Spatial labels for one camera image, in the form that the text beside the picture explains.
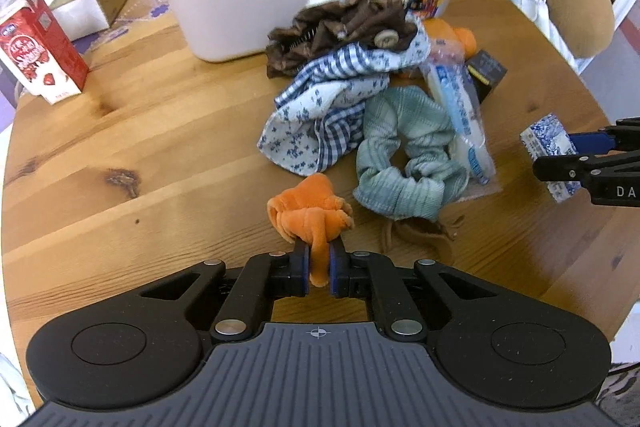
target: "floor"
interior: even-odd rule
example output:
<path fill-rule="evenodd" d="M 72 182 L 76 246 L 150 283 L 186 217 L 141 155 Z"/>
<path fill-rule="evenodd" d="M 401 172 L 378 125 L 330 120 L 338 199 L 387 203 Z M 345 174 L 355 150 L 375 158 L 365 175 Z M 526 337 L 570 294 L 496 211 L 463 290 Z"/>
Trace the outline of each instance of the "floor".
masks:
<path fill-rule="evenodd" d="M 640 117 L 640 0 L 613 36 L 613 42 L 595 57 L 582 79 L 612 123 Z"/>
<path fill-rule="evenodd" d="M 611 358 L 613 363 L 640 361 L 640 303 L 631 309 L 611 343 Z"/>

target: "blue floral cloth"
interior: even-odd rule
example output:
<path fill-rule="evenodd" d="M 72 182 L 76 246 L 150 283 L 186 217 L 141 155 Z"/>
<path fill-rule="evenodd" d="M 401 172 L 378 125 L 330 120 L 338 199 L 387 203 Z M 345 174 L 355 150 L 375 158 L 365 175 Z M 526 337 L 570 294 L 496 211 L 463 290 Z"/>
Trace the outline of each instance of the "blue floral cloth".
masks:
<path fill-rule="evenodd" d="M 366 50 L 357 42 L 309 62 L 274 100 L 258 149 L 301 176 L 323 172 L 362 141 L 365 100 L 385 89 L 389 72 L 417 66 L 429 55 L 418 33 L 401 53 Z"/>

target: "crosshair marking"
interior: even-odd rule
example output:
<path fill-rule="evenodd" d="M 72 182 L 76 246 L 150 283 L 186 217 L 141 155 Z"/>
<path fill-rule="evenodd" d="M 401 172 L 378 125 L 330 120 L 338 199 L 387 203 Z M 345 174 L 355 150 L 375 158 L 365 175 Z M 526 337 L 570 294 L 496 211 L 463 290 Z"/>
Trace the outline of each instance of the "crosshair marking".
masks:
<path fill-rule="evenodd" d="M 310 334 L 312 337 L 315 337 L 316 339 L 320 339 L 321 337 L 324 337 L 327 333 L 331 333 L 331 331 L 327 331 L 322 328 L 315 328 L 311 331 L 307 331 L 307 333 Z"/>

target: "plastic bag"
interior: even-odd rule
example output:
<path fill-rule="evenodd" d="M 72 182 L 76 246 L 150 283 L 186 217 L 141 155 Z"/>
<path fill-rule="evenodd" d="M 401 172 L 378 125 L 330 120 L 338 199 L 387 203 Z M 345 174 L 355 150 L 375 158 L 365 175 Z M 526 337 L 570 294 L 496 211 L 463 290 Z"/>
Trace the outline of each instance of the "plastic bag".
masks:
<path fill-rule="evenodd" d="M 465 166 L 470 174 L 469 186 L 461 200 L 496 192 L 499 186 L 490 184 L 495 178 L 495 165 L 486 147 L 478 94 L 466 70 L 462 45 L 432 39 L 429 58 L 420 65 L 420 71 L 431 96 L 447 110 L 456 131 L 449 156 Z"/>

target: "wooden table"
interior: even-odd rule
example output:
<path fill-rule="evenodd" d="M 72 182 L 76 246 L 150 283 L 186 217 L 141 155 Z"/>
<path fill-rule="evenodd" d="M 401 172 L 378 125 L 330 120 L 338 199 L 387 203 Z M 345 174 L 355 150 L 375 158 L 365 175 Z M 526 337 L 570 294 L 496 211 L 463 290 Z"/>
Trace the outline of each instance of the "wooden table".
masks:
<path fill-rule="evenodd" d="M 606 124 L 602 112 L 509 1 L 452 0 L 446 19 L 471 28 L 509 70 L 482 104 L 502 190 L 442 213 L 445 223 L 462 223 L 456 267 L 583 315 L 611 339 L 640 294 L 640 210 L 592 206 L 586 191 L 554 203 L 518 137 L 550 111 L 571 132 Z M 267 79 L 263 55 L 200 61 L 166 15 L 135 25 L 88 61 L 84 94 L 54 107 L 23 97 L 15 118 L 2 268 L 25 375 L 29 339 L 57 315 L 207 258 L 241 266 L 254 253 L 288 247 L 266 202 L 300 178 L 255 146 L 287 85 Z M 352 204 L 354 161 L 351 154 L 327 172 Z M 347 248 L 380 251 L 380 218 L 354 208 Z M 390 255 L 410 266 L 424 251 L 396 240 Z M 276 317 L 365 318 L 361 302 L 324 291 L 279 302 Z"/>

